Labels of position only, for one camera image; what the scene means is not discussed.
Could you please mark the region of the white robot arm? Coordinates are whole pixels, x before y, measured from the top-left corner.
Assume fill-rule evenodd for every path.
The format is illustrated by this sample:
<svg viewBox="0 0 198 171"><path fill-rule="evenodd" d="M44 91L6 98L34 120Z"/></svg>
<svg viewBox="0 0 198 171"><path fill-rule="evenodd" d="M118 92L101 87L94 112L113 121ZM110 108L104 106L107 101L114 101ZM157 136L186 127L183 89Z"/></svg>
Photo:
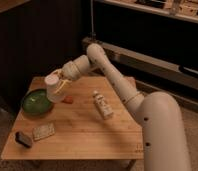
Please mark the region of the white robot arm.
<svg viewBox="0 0 198 171"><path fill-rule="evenodd" d="M132 118L142 127L145 171L192 171L182 112L168 93L144 96L110 62L104 49L90 44L86 54L54 70L62 79L78 80L99 68Z"/></svg>

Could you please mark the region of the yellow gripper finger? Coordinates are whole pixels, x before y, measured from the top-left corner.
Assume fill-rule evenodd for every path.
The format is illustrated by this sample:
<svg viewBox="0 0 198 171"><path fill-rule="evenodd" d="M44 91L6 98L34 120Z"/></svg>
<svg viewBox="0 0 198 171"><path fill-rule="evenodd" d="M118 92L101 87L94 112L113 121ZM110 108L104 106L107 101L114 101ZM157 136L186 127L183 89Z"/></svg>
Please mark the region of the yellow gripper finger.
<svg viewBox="0 0 198 171"><path fill-rule="evenodd" d="M60 86L55 90L55 94L61 93L63 90L67 89L71 85L71 81L64 79Z"/></svg>
<svg viewBox="0 0 198 171"><path fill-rule="evenodd" d="M58 76L63 76L62 69L56 69L52 72L52 74L58 75Z"/></svg>

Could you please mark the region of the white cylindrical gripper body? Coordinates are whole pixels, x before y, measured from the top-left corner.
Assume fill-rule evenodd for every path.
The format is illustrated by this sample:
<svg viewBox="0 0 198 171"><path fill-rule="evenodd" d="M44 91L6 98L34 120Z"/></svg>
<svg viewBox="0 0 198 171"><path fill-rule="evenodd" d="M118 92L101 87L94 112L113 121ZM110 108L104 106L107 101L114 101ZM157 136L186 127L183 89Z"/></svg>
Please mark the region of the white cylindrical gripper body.
<svg viewBox="0 0 198 171"><path fill-rule="evenodd" d="M90 61L86 55L82 55L73 61L69 61L62 67L62 74L65 78L76 81L86 74L91 68Z"/></svg>

